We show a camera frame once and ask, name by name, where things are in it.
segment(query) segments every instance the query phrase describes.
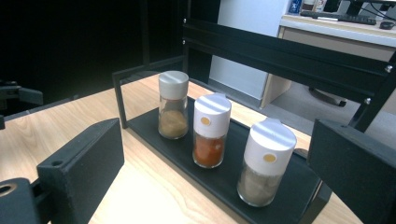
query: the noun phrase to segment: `spice jar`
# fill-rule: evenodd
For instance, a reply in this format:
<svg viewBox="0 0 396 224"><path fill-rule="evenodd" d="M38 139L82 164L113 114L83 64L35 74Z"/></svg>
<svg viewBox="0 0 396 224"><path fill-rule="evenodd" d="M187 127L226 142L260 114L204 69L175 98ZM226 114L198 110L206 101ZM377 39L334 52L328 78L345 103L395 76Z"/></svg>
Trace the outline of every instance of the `spice jar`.
<svg viewBox="0 0 396 224"><path fill-rule="evenodd" d="M199 97L194 104L194 162L204 168L214 168L224 157L230 126L231 102L224 94Z"/></svg>
<svg viewBox="0 0 396 224"><path fill-rule="evenodd" d="M296 145L294 133L278 119L255 123L249 132L237 190L247 204L262 207L276 196Z"/></svg>
<svg viewBox="0 0 396 224"><path fill-rule="evenodd" d="M169 139L178 139L189 130L187 90L189 76L178 71L160 74L159 133Z"/></svg>

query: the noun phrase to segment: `screw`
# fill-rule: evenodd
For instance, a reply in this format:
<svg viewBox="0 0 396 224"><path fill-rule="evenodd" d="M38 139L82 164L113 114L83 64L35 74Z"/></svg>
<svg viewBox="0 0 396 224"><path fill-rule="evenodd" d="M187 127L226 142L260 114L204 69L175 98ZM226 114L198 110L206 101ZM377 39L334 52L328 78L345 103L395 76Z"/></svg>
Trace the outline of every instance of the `screw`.
<svg viewBox="0 0 396 224"><path fill-rule="evenodd" d="M392 65L388 65L387 67L385 67L385 71L387 71L388 73L390 73L393 69Z"/></svg>
<svg viewBox="0 0 396 224"><path fill-rule="evenodd" d="M365 100L364 100L364 103L367 104L367 105L369 105L369 104L371 103L371 98L365 99Z"/></svg>

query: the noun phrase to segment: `computer keyboard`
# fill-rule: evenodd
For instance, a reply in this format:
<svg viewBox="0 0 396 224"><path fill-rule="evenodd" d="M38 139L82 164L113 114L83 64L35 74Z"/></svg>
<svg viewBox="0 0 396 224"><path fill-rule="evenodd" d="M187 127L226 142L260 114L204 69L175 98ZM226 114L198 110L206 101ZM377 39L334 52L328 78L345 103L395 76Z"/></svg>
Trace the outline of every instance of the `computer keyboard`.
<svg viewBox="0 0 396 224"><path fill-rule="evenodd" d="M375 19L368 16L350 16L347 14L332 14L327 12L314 12L314 11L302 11L300 16L312 17L314 19L322 19L329 21L347 21L367 25L376 25Z"/></svg>

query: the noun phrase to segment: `computer monitor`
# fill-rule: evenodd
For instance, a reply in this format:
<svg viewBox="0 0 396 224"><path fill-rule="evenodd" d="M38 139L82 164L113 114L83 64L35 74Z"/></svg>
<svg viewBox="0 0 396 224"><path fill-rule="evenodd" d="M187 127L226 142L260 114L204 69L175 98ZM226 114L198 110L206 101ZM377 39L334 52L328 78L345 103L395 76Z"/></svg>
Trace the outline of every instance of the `computer monitor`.
<svg viewBox="0 0 396 224"><path fill-rule="evenodd" d="M361 11L363 3L379 3L387 5L388 7L396 6L396 0L348 0L350 5L346 11L346 14L356 16Z"/></svg>

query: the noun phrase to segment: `black tray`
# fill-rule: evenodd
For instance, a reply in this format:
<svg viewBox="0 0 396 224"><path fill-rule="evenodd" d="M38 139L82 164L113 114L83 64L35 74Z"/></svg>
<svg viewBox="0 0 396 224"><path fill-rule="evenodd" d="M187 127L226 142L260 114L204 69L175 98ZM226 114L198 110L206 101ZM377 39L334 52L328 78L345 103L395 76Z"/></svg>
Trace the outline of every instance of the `black tray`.
<svg viewBox="0 0 396 224"><path fill-rule="evenodd" d="M305 158L293 153L273 202L257 208L243 202L236 191L249 127L231 120L222 164L203 169L192 159L193 100L189 99L189 132L169 140L158 133L158 108L128 120L128 126L183 172L250 223L298 223L318 188L319 178Z"/></svg>

